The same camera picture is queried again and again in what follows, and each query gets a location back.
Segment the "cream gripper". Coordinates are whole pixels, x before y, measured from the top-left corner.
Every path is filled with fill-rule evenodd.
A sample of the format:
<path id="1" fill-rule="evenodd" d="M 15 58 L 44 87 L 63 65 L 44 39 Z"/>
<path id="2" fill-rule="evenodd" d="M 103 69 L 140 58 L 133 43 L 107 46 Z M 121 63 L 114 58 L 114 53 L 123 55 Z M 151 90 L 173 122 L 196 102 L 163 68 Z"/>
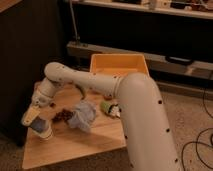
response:
<path id="1" fill-rule="evenodd" d="M 40 114 L 40 107 L 30 105 L 27 111 L 23 114 L 21 123 L 24 126 L 29 126 L 39 114 Z"/>

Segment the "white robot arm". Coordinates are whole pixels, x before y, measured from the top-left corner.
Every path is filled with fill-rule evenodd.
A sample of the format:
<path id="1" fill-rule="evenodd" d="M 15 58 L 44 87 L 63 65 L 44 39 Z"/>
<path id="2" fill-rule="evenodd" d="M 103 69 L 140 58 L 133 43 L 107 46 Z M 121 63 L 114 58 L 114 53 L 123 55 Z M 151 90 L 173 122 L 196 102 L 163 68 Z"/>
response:
<path id="1" fill-rule="evenodd" d="M 32 95 L 21 123 L 41 138 L 52 134 L 40 117 L 62 85 L 73 83 L 117 100 L 131 171 L 182 171 L 163 100 L 156 82 L 140 72 L 112 76 L 71 69 L 50 62 L 45 78 Z"/>

